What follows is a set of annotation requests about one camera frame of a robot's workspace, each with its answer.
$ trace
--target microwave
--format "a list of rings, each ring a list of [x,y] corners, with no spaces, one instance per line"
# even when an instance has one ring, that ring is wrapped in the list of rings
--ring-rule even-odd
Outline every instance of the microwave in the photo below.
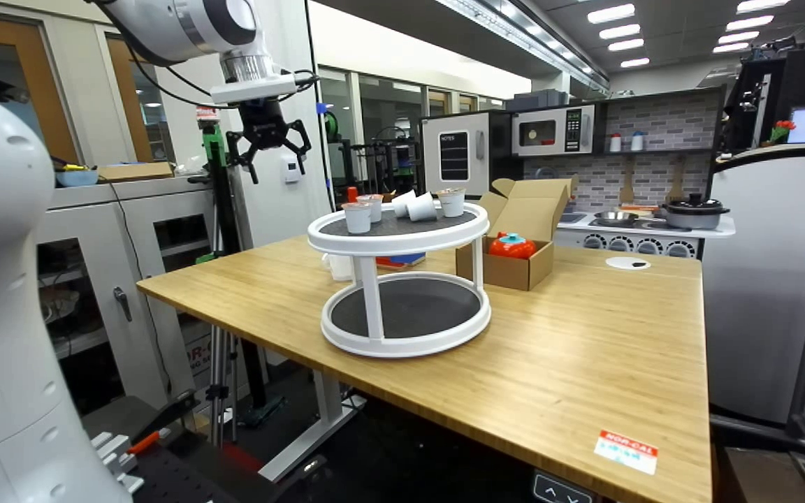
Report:
[[[512,115],[475,112],[422,122],[427,193],[461,191],[469,198],[489,193],[496,178],[522,178],[512,157]]]
[[[588,157],[600,150],[599,105],[540,110],[512,121],[514,157]]]

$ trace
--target pot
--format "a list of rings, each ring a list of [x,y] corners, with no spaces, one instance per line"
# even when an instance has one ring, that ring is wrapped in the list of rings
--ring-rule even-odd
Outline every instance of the pot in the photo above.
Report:
[[[637,219],[635,213],[595,213],[595,223],[600,227],[624,227],[635,219]]]
[[[700,193],[662,203],[666,223],[679,228],[716,228],[725,213],[729,209],[721,202],[704,202]]]

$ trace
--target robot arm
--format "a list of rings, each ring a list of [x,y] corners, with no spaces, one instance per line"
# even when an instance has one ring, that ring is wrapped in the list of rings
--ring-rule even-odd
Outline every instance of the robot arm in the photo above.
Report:
[[[220,54],[227,85],[209,96],[240,112],[243,132],[229,135],[233,164],[255,173],[255,153],[282,146],[297,153],[301,168],[311,138],[301,121],[282,121],[279,101],[311,87],[313,76],[275,69],[266,26],[258,22],[251,0],[95,0],[95,5],[121,27],[131,50],[153,65],[169,66]]]

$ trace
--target kitchen counter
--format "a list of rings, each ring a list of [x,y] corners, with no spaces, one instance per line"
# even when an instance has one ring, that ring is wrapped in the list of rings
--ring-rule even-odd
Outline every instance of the kitchen counter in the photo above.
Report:
[[[588,213],[580,220],[561,220],[560,231],[616,231],[616,234],[659,234],[659,238],[679,238],[679,240],[721,240],[735,234],[735,220],[729,214],[719,219],[716,228],[655,228],[655,227],[605,227],[595,223],[595,214]]]
[[[610,256],[556,249],[553,273],[538,290],[486,286],[496,311],[486,332],[415,361],[356,358],[322,337],[322,308],[345,282],[331,280],[306,238],[139,287],[567,487],[616,501],[708,503],[703,265],[647,256],[651,269],[619,272]],[[427,254],[422,269],[452,272],[452,251]],[[610,462],[600,435],[635,445]]]

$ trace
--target stove knob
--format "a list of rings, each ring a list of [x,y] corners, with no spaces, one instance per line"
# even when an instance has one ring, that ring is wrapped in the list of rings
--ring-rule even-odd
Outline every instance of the stove knob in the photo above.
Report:
[[[640,251],[640,254],[662,254],[662,247],[659,247],[659,240],[655,240],[655,238],[644,238],[644,240],[635,247],[635,251]]]
[[[585,249],[606,249],[606,240],[605,240],[605,234],[588,234],[588,238],[581,240],[581,247],[585,247]]]
[[[684,240],[673,240],[673,242],[666,247],[666,254],[668,256],[693,256],[693,247],[684,242]]]
[[[606,249],[610,249],[610,251],[621,251],[621,254],[627,254],[627,251],[635,249],[635,242],[631,242],[630,238],[619,234],[619,238],[610,240]]]

